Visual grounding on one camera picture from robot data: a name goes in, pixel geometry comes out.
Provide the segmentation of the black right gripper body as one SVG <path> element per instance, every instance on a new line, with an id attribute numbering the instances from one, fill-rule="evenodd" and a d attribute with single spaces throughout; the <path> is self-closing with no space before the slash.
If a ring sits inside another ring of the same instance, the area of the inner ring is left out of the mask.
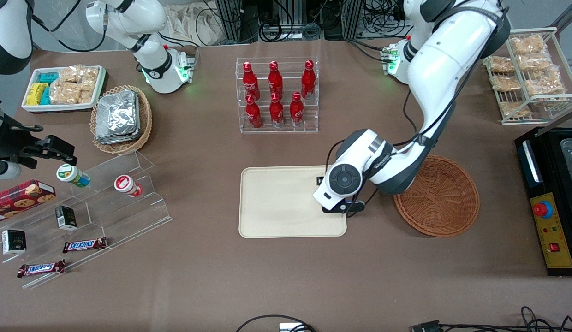
<path id="1" fill-rule="evenodd" d="M 44 128 L 37 124 L 21 124 L 0 108 L 0 168 L 7 168 L 8 162 L 35 168 L 35 158 L 49 159 L 43 141 L 32 135 L 33 132 L 43 130 Z"/>

